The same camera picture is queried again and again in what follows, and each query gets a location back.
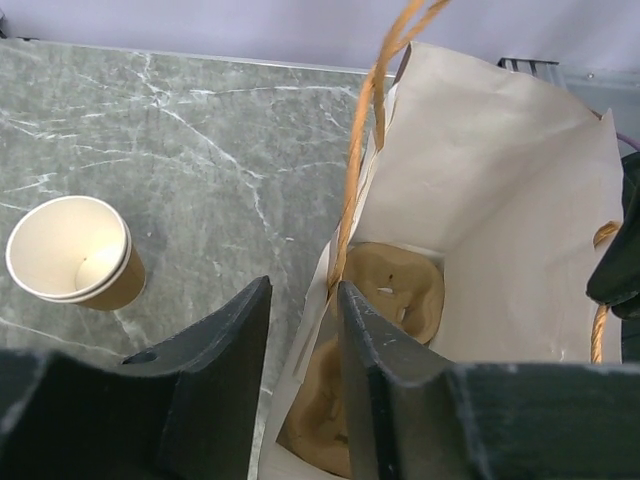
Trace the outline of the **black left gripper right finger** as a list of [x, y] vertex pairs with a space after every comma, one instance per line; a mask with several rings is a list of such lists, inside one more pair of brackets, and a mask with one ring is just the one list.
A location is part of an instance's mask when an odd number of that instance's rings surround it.
[[635, 364], [454, 363], [337, 292], [356, 479], [635, 479]]

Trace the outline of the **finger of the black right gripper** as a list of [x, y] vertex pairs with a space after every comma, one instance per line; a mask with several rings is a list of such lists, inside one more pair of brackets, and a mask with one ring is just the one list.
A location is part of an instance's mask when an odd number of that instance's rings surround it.
[[586, 294], [622, 320], [639, 319], [639, 153], [621, 159], [623, 222], [595, 271]]

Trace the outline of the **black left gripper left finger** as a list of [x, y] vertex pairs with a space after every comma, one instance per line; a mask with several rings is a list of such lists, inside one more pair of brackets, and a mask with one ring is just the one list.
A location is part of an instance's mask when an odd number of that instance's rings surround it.
[[5, 479], [244, 479], [272, 285], [112, 367], [58, 350], [1, 353]]

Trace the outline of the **brown paper takeout bag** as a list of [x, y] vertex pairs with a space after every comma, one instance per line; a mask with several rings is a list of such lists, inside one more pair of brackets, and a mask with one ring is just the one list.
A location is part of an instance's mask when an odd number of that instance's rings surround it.
[[620, 320], [586, 295], [622, 217], [612, 114], [417, 42], [443, 8], [409, 2], [362, 85], [343, 212], [274, 390], [262, 479], [349, 475], [342, 280], [450, 360], [622, 360]]

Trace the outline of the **brown paper cups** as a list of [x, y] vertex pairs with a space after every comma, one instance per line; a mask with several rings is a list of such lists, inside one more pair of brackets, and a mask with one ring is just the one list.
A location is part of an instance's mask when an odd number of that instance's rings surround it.
[[50, 303], [113, 311], [146, 286], [128, 224], [89, 196], [59, 197], [29, 211], [9, 236], [5, 261], [16, 284]]

